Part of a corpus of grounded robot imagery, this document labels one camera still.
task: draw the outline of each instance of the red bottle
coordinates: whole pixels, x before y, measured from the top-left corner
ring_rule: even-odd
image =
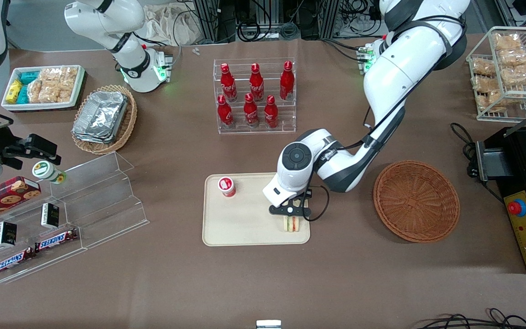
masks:
[[[273,95],[267,96],[267,105],[265,105],[265,125],[267,128],[277,127],[277,106],[275,105],[275,97]]]
[[[234,102],[237,100],[237,85],[234,81],[234,77],[230,73],[228,64],[221,64],[221,72],[223,73],[221,76],[221,85],[223,87],[225,97],[229,102]]]
[[[255,98],[255,102],[263,100],[263,77],[259,72],[259,64],[251,64],[251,78],[249,79],[251,84],[251,94]]]
[[[284,101],[294,100],[294,83],[296,79],[292,68],[294,68],[294,63],[286,61],[284,63],[284,72],[281,74],[281,79],[279,80],[279,97]]]
[[[253,94],[247,92],[245,95],[245,106],[242,108],[245,111],[245,119],[247,125],[251,128],[255,128],[259,125],[259,117],[257,116],[257,104],[253,101]]]
[[[227,104],[225,96],[220,95],[217,99],[219,103],[219,118],[221,118],[221,123],[223,123],[224,129],[234,128],[234,120],[232,119],[232,110],[230,105]]]

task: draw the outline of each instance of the acrylic display stand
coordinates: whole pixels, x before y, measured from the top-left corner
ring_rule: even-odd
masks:
[[[17,240],[15,246],[0,247],[0,261],[72,228],[79,229],[79,239],[42,250],[35,258],[3,271],[0,283],[15,281],[149,223],[125,174],[130,169],[131,163],[117,152],[106,154],[67,170],[67,180],[60,185],[39,181],[41,196],[1,214],[0,221],[17,224]],[[40,225],[46,202],[60,208],[58,229]]]
[[[284,71],[284,62],[290,60],[294,63],[292,72],[294,73],[294,99],[291,101],[284,101],[279,97],[279,79],[281,73]],[[221,87],[221,64],[227,63],[235,78],[237,85],[238,97],[235,102],[229,102],[228,104],[232,108],[232,117],[235,121],[235,127],[232,129],[224,129],[222,127],[221,119],[217,115],[218,104],[216,98],[218,95],[223,94]],[[251,64],[258,63],[260,67],[261,75],[264,80],[264,95],[265,97],[261,102],[257,102],[257,115],[259,116],[259,127],[250,128],[247,125],[245,119],[245,112],[242,107],[245,105],[245,94],[251,91],[249,84],[249,78],[251,77]],[[213,68],[213,79],[215,87],[214,100],[214,115],[216,117],[216,123],[218,126],[219,134],[225,135],[230,133],[293,133],[296,131],[296,86],[298,82],[298,75],[296,73],[295,58],[247,58],[247,59],[225,59],[215,60]],[[279,110],[277,127],[267,129],[265,127],[265,102],[267,96],[275,96],[275,104]]]

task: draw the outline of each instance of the red emergency stop button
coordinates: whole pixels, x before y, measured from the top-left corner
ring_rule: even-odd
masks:
[[[509,210],[509,214],[511,215],[523,217],[526,215],[526,204],[521,199],[515,199],[507,204],[507,210]]]

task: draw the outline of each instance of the wicker basket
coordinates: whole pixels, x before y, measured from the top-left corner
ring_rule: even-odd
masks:
[[[76,143],[79,149],[86,152],[91,152],[92,154],[103,155],[119,150],[121,147],[123,147],[123,145],[125,145],[129,137],[131,136],[131,133],[133,132],[133,126],[135,125],[135,120],[137,119],[137,105],[135,104],[135,100],[133,98],[133,95],[131,95],[131,92],[120,85],[107,85],[98,88],[96,91],[118,91],[121,92],[123,95],[127,96],[128,100],[126,112],[125,115],[123,115],[123,121],[121,121],[121,126],[119,127],[117,138],[113,143],[100,144],[85,142],[83,140],[77,139],[73,135],[74,143]],[[92,95],[92,93],[90,93],[89,96],[87,96],[86,99],[81,103],[79,107],[79,112],[77,112],[74,121],[76,121],[79,118],[79,115],[82,112],[82,108],[84,107],[84,104],[86,103],[88,98],[90,98],[90,95]]]
[[[411,242],[436,242],[456,227],[456,190],[436,168],[418,161],[386,167],[373,190],[374,206],[393,233]]]

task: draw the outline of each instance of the table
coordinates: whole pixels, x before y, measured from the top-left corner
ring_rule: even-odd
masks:
[[[480,37],[469,36],[470,48]],[[357,65],[321,42],[199,48],[200,56],[184,48],[171,83],[134,94],[140,112],[120,153],[136,166],[131,185],[151,223],[0,285],[0,328],[227,329],[279,318],[287,329],[409,329],[444,313],[486,318],[490,307],[526,318],[526,275],[505,207],[467,177],[462,141],[449,127],[461,123],[475,140],[503,127],[475,120],[463,58],[432,73],[409,96],[397,132],[353,191],[332,193],[328,211],[311,225],[309,242],[209,248],[201,240],[208,175],[275,171],[282,148],[316,127],[351,144],[367,132],[361,122],[368,103]],[[284,56],[298,62],[298,131],[218,135],[213,60]],[[123,84],[107,51],[11,50],[11,58],[12,68],[83,65],[89,73],[86,93]],[[17,114],[12,129],[17,136],[38,133],[58,143],[60,167],[67,169],[95,158],[71,140],[74,115]],[[458,226],[441,242],[405,242],[376,215],[374,180],[389,163],[406,159],[440,169],[458,192]],[[30,177],[33,163],[26,160],[19,173]],[[17,173],[6,169],[0,180]],[[312,207],[321,209],[323,200],[319,196]]]

